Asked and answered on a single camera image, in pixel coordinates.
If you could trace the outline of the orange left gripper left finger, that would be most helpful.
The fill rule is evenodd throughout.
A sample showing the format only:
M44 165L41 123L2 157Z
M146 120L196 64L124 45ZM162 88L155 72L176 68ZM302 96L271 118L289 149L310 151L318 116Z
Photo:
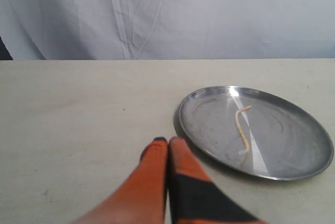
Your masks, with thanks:
M167 162L167 140L154 138L120 187L73 223L164 223Z

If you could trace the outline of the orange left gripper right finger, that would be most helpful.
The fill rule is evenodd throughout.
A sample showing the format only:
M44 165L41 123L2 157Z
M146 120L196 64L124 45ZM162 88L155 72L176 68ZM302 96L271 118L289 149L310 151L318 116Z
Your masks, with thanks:
M183 138L170 140L169 162L173 223L265 223L215 185Z

